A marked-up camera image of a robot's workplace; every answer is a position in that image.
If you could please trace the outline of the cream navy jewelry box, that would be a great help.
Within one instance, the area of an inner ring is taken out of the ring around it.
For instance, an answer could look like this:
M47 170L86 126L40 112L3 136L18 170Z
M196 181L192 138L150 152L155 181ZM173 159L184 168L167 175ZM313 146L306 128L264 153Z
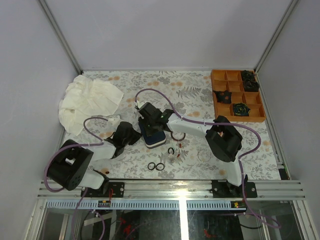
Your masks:
M147 136L146 130L140 122L138 123L138 126L140 128L144 144L148 149L154 149L166 143L167 138L163 131L157 132L152 136Z

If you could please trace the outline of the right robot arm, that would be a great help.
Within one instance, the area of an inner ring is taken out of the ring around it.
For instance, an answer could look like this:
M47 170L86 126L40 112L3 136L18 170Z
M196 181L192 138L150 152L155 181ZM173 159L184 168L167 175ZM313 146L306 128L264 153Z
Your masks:
M138 122L144 127L145 134L152 136L157 132L182 133L206 140L212 154L223 162L227 172L228 192L240 197L246 191L242 182L239 161L236 159L242 148L242 135L224 116L216 119L201 119L179 115L172 109L161 111L149 102L136 103L140 117Z

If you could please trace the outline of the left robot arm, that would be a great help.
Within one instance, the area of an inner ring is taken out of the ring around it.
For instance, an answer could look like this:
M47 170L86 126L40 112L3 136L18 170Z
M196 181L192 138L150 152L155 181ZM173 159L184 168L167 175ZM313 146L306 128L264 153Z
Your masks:
M124 152L128 145L134 145L142 134L133 125L121 121L111 136L102 139L88 131L99 140L97 143L77 143L69 139L50 158L44 169L44 185L52 193L62 190L72 191L76 187L92 189L98 197L105 197L110 190L108 177L97 170L88 170L91 160L99 150L103 159L114 159Z

